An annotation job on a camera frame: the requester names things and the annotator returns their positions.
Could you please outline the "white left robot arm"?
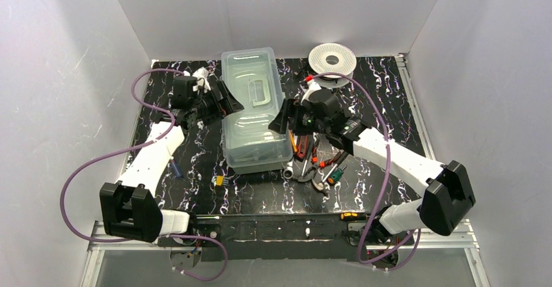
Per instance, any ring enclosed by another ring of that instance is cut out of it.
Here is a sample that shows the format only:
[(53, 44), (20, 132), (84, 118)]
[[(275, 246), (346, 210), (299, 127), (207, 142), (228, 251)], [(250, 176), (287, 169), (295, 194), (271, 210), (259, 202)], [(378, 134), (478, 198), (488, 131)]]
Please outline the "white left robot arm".
[(222, 81), (212, 89), (202, 72), (175, 76), (172, 95), (151, 126), (149, 145), (139, 150), (116, 182), (100, 189), (105, 232), (144, 242), (190, 234), (192, 213), (159, 208), (154, 198), (159, 180), (192, 127), (199, 122), (207, 126), (243, 109)]

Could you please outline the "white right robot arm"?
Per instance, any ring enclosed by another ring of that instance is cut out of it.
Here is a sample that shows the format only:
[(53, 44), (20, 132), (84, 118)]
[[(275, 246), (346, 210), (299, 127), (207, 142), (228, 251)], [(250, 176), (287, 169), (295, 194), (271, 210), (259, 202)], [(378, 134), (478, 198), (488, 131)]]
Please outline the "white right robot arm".
[(476, 199), (467, 169), (457, 161), (443, 164), (423, 157), (392, 140), (386, 140), (366, 120), (343, 110), (328, 89), (307, 93), (302, 100), (285, 99), (269, 130), (295, 135), (318, 133), (351, 156), (390, 168), (420, 199), (392, 205), (376, 214), (376, 234), (395, 235), (407, 230), (429, 228), (441, 236), (450, 235)]

